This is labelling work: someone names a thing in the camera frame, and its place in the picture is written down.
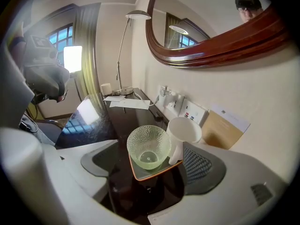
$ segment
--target square tray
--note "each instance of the square tray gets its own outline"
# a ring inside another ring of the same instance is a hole
[[[180,163],[182,163],[182,161],[179,161],[178,163],[174,164],[174,165],[170,165],[169,164],[169,157],[167,157],[163,163],[154,169],[151,170],[146,170],[141,168],[139,165],[137,165],[135,163],[135,161],[133,159],[131,159],[130,155],[129,155],[129,161],[130,161],[130,165],[131,165],[131,169],[132,169],[132,173],[135,177],[136,180],[138,181],[145,181],[148,180],[150,178],[154,178],[176,166],[178,166]]]

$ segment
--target wooden mirror frame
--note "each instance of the wooden mirror frame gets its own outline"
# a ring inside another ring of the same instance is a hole
[[[155,0],[147,13],[152,17]],[[146,37],[153,56],[161,63],[177,68],[210,68],[260,55],[288,40],[287,29],[270,5],[249,22],[193,46],[167,49],[155,38],[152,19],[146,21]]]

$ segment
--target desk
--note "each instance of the desk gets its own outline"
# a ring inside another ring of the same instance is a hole
[[[148,99],[135,89],[143,99]],[[126,98],[135,98],[134,94]],[[119,216],[139,224],[150,224],[149,214],[178,203],[184,195],[179,166],[146,181],[137,181],[127,152],[127,138],[137,127],[155,125],[164,130],[168,120],[155,107],[149,110],[109,107],[100,94],[87,96],[72,114],[55,146],[57,149],[119,140],[119,159],[108,178],[112,206]]]

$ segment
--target mug handle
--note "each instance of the mug handle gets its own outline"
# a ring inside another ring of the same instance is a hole
[[[174,165],[178,160],[182,160],[183,143],[177,144],[173,155],[170,157],[169,164]]]

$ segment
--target chair armrest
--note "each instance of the chair armrest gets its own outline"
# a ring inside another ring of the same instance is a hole
[[[55,120],[35,120],[35,122],[53,124],[53,125],[59,127],[61,130],[64,128],[64,125],[62,123],[55,121]]]

